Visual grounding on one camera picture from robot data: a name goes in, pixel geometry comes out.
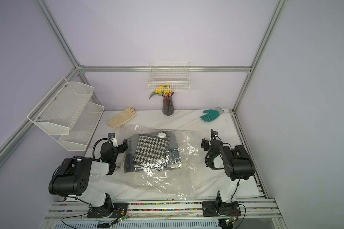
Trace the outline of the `black white houndstooth scarf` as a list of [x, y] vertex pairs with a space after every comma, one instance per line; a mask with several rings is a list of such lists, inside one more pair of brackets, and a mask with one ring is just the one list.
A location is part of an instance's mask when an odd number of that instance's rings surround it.
[[169, 139], [140, 135], [133, 165], [140, 168], [162, 170], [168, 164]]

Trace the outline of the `grey blue plaid scarf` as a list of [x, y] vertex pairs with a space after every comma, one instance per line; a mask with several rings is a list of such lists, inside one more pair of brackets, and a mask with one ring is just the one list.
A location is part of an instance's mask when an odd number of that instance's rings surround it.
[[169, 169], [177, 169], [181, 166], [181, 157], [176, 136], [172, 131], [165, 131], [165, 134], [169, 138], [169, 160], [167, 167]]

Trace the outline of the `clear plastic vacuum bag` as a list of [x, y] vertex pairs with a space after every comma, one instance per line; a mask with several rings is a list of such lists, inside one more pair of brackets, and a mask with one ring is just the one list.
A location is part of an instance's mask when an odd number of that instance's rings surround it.
[[145, 191], [161, 198], [192, 199], [199, 162], [197, 131], [126, 125], [116, 130], [127, 149], [112, 175], [92, 175], [91, 183], [114, 198], [121, 189]]

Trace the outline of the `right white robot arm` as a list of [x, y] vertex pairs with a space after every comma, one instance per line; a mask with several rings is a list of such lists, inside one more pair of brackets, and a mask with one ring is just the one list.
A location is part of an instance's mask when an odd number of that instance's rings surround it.
[[201, 148], [207, 152], [204, 158], [205, 166], [212, 170], [224, 170], [230, 179], [218, 192], [222, 202], [231, 203], [237, 199], [241, 185], [254, 176], [256, 167], [243, 145], [233, 148], [223, 142], [218, 132], [210, 130], [210, 140], [202, 139]]

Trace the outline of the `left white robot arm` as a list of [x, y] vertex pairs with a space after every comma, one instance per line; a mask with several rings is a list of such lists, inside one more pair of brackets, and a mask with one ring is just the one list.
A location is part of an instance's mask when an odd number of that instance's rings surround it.
[[115, 209], [110, 195], [90, 184], [91, 176], [113, 175], [119, 154], [128, 149], [127, 140], [114, 145], [116, 138], [102, 138], [101, 157], [74, 156], [66, 158], [55, 170], [49, 183], [49, 193], [61, 197], [71, 197], [90, 206], [91, 210], [107, 211]]

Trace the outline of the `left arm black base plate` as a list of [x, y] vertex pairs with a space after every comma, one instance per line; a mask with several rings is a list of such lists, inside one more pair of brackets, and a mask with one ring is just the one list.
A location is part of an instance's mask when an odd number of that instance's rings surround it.
[[127, 214], [129, 204], [126, 202], [112, 203], [109, 207], [92, 207], [89, 209], [88, 219], [120, 218]]

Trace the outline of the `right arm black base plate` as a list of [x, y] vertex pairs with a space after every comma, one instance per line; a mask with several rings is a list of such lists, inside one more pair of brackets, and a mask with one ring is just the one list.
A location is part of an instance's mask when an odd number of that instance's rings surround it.
[[225, 203], [214, 201], [202, 202], [203, 216], [204, 217], [233, 217], [241, 216], [241, 210], [237, 201]]

